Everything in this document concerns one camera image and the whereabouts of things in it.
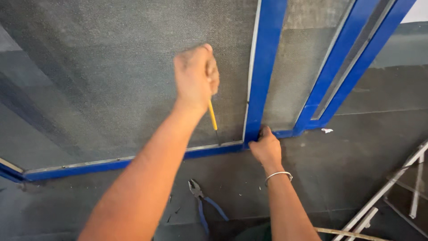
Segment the paper scrap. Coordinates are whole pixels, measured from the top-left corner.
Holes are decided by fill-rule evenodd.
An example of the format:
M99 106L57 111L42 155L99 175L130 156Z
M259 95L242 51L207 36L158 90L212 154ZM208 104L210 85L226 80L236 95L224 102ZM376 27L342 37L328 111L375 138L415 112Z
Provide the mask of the paper scrap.
M324 131L326 134L333 131L332 129L326 129L326 128L322 128L321 130Z

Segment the bracelet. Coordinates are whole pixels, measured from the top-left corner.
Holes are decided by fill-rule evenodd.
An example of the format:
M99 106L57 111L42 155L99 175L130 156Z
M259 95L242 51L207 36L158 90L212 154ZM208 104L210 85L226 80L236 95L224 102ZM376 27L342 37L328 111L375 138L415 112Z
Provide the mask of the bracelet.
M273 173L272 175L270 175L270 176L268 176L267 178L266 178L266 180L265 180L265 186L268 186L268 180L269 180L269 178L271 178L271 177L273 177L273 176L275 176L276 174L280 174L280 173L284 173L284 174L287 174L287 176L288 176L288 178L290 179L290 181L293 179L293 176L291 175L291 173L290 172L275 172L275 173Z

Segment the forearm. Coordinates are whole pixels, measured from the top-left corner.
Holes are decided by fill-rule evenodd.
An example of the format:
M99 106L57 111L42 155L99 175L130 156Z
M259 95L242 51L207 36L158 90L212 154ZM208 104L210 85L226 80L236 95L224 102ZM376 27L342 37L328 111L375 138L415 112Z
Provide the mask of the forearm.
M150 240L201 118L179 104L96 205L80 240Z
M267 171L267 175L284 171L282 166L274 169ZM286 174L269 178L268 193L272 240L320 240Z

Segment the pliers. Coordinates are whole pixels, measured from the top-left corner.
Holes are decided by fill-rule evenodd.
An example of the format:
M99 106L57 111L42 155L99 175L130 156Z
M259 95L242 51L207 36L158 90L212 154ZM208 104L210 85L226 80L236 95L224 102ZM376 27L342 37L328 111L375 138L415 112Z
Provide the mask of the pliers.
M223 210L220 208L220 206L217 203L215 203L211 198L204 196L204 194L202 193L201 188L195 182L195 180L190 179L188 182L189 182L190 191L198 199L198 203L199 203L199 205L198 205L199 217L201 219L202 226L204 226L205 233L208 235L210 233L210 231L208 229L207 220L205 219L205 216L204 216L204 210L202 208L202 199L204 199L205 201L207 201L208 203L210 203L211 205L213 205L217 209L218 213L221 215L221 217L224 220L229 221L229 218L226 216L226 214L224 214Z

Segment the yellow screwdriver handle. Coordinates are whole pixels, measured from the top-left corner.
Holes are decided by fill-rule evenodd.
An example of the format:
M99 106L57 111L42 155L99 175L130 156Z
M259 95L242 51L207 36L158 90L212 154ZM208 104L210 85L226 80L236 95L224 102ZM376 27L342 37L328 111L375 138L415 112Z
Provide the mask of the yellow screwdriver handle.
M208 102L208 109L210 111L211 122L213 123L213 128L214 128L214 130L217 130L217 122L215 121L213 104L211 103L211 100L209 100L209 102Z

